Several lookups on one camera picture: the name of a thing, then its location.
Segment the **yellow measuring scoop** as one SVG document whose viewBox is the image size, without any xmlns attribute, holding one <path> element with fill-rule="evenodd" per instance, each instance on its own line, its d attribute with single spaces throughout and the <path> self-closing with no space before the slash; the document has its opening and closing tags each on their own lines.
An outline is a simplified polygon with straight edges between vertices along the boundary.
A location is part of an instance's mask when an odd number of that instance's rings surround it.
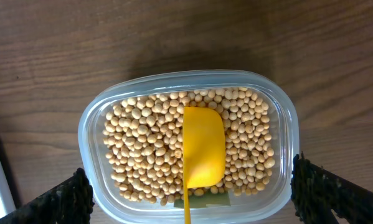
<svg viewBox="0 0 373 224">
<path fill-rule="evenodd" d="M 183 118 L 184 222 L 190 224 L 188 189 L 212 186 L 222 178 L 225 135 L 222 118 L 213 109 L 187 107 Z"/>
</svg>

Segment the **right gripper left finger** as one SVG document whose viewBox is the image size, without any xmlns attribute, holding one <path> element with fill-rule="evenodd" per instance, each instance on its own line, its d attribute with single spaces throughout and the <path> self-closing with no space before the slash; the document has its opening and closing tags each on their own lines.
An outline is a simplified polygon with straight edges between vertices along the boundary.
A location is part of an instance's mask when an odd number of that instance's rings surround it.
<svg viewBox="0 0 373 224">
<path fill-rule="evenodd" d="M 90 224 L 93 188 L 82 168 L 73 176 L 0 218 L 0 224 Z"/>
</svg>

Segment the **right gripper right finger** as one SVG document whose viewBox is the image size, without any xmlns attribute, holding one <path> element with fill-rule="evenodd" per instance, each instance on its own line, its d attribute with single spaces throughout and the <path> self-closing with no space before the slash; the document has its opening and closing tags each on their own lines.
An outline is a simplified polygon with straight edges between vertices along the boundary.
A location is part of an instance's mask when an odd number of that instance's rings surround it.
<svg viewBox="0 0 373 224">
<path fill-rule="evenodd" d="M 297 154 L 293 158 L 291 201 L 304 224 L 373 224 L 373 192 L 364 189 Z"/>
</svg>

